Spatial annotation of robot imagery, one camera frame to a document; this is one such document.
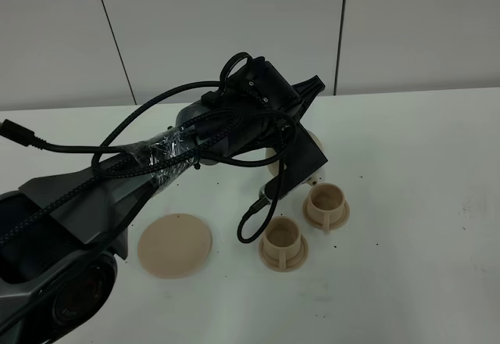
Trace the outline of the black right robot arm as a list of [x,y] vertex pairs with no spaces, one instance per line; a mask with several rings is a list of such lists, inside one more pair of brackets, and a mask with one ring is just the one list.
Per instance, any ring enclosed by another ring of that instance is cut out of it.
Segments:
[[[203,96],[182,109],[174,126],[146,141],[116,145],[142,113],[191,89]],[[1,135],[19,145],[89,154],[81,171],[37,177],[1,197],[1,340],[52,343],[95,315],[128,254],[127,229],[155,194],[189,168],[244,167],[243,153],[271,148],[277,176],[248,208],[276,209],[327,161],[301,118],[324,90],[319,77],[289,84],[263,57],[240,52],[217,81],[184,84],[157,95],[99,146],[54,145],[10,120]]]

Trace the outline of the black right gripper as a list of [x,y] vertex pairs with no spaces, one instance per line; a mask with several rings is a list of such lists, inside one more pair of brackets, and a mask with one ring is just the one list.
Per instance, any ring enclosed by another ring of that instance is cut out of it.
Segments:
[[289,98],[288,114],[293,119],[301,119],[317,95],[325,90],[325,87],[317,75],[292,85],[293,93]]

